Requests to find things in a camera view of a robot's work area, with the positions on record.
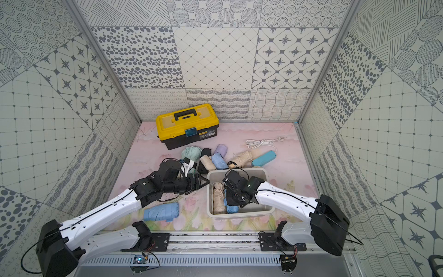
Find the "blue umbrella front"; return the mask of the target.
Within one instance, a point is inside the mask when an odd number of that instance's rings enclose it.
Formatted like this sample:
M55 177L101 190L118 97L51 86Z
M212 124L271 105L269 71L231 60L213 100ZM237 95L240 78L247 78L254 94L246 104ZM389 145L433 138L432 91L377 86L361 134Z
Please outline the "blue umbrella front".
M180 214L178 203L167 203L157 205L144 211L144 221L166 221L171 222Z

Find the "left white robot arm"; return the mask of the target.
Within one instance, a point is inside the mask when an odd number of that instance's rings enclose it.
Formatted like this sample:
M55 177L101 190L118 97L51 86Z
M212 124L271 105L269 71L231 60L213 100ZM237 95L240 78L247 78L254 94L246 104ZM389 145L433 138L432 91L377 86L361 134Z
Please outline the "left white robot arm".
M143 221L130 227L99 234L116 220L160 200L165 193L187 195L210 182L191 160L164 160L157 171L135 181L120 195L78 217L62 223L45 223L36 243L36 255L44 277L66 277L79 265L119 250L145 252L155 241Z

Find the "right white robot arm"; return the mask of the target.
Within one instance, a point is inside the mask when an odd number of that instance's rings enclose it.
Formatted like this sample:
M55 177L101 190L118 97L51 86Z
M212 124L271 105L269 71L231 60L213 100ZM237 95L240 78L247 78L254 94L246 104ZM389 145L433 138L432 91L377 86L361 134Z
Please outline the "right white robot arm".
M255 176L247 180L238 170L229 170L223 182L228 205L242 208L250 203L266 205L304 222L283 222L275 232L276 240L287 245L314 242L325 252L341 256L350 222L331 197L321 195L316 199L297 195Z

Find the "light blue slim umbrella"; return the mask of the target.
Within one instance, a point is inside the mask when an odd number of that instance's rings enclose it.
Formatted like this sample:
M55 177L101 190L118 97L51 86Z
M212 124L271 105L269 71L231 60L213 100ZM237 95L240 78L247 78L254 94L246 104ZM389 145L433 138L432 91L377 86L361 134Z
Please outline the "light blue slim umbrella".
M238 206L230 206L227 204L227 190L224 191L224 206L228 214L236 214L239 211Z

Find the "mint green umbrella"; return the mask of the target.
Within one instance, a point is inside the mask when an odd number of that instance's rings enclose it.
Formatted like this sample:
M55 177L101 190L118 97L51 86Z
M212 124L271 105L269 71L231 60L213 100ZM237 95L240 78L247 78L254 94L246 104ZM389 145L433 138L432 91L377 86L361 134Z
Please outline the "mint green umbrella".
M201 153L202 149L200 147L186 147L181 153L183 164L190 165L190 161L193 161L193 165L196 166L201 158Z

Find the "pale blue umbrella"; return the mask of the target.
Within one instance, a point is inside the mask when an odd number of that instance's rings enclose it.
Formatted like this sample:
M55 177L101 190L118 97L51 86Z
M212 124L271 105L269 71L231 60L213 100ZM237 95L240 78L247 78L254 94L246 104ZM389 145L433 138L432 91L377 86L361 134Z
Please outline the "pale blue umbrella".
M217 170L226 170L228 165L220 153L216 152L211 156L212 163L215 165Z

